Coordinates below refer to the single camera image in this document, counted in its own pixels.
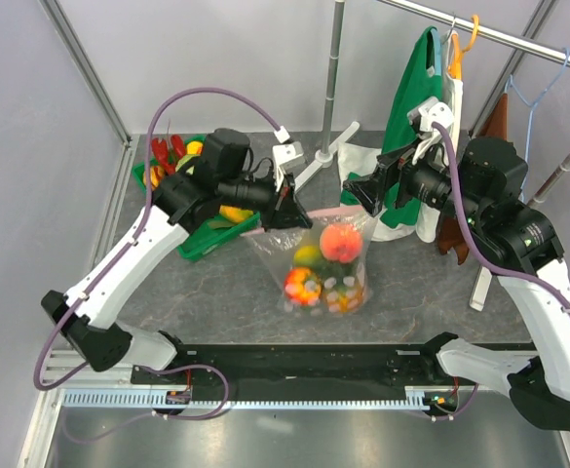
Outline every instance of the white wall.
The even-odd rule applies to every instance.
[[[570,0],[559,2],[539,41],[570,48]],[[515,81],[528,99],[535,98],[560,65],[539,58],[526,58]],[[524,154],[528,109],[510,94],[510,138],[518,154]],[[526,186],[530,198],[570,151],[570,70],[545,96],[534,114],[530,166]],[[566,250],[570,265],[570,174],[551,192],[542,211],[550,217]]]
[[[120,151],[40,4],[0,0],[0,468],[37,396],[40,299],[84,274]]]
[[[194,86],[233,89],[290,130],[322,125],[331,0],[60,0],[131,132],[166,98]],[[519,33],[537,0],[423,0]],[[334,128],[383,130],[412,46],[431,23],[374,0],[345,8]],[[468,35],[463,34],[463,41]],[[464,126],[475,119],[510,51],[479,39],[465,58]],[[168,114],[174,131],[268,126],[225,97],[191,97]],[[162,119],[164,131],[168,119]]]

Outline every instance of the brown cloth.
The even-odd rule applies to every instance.
[[[508,94],[503,93],[495,105],[488,120],[479,131],[478,137],[497,137],[508,140]],[[447,255],[451,249],[458,256],[458,264],[461,265],[469,256],[469,246],[462,237],[458,221],[451,217],[442,220],[440,231],[437,236],[438,251]]]

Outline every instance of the bag of fruit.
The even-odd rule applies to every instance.
[[[310,212],[311,229],[248,232],[283,290],[286,312],[342,316],[369,298],[364,259],[375,219],[361,206]]]

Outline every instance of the green tray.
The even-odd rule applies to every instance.
[[[204,141],[205,137],[198,135],[191,138],[185,139],[185,144],[190,141]],[[154,159],[150,160],[151,165],[157,164]],[[144,176],[144,163],[138,163],[133,167],[133,177],[137,182],[137,185],[145,193],[146,186],[143,182]],[[226,218],[218,214],[213,218],[214,220],[226,221]],[[182,256],[191,261],[197,261],[203,256],[212,252],[217,247],[227,243],[231,239],[236,238],[240,234],[249,231],[257,226],[258,220],[260,219],[260,214],[257,213],[253,217],[246,219],[233,227],[223,228],[223,229],[211,229],[208,226],[208,221],[203,223],[202,226],[198,228],[189,238],[183,242],[180,246],[176,248],[176,251]]]

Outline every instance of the green apron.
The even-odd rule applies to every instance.
[[[411,143],[416,134],[410,127],[407,113],[421,104],[424,100],[436,97],[442,100],[442,60],[440,59],[440,40],[435,27],[428,27],[414,45],[408,65],[403,72],[398,91],[395,94],[391,116],[386,126],[382,153],[392,151]],[[359,175],[350,173],[347,179],[358,178]],[[421,202],[410,200],[403,208],[396,209],[399,184],[395,184],[384,199],[386,211],[380,216],[380,221],[391,228],[400,224],[413,226],[417,222]],[[341,191],[341,203],[356,205],[358,200],[349,192]]]

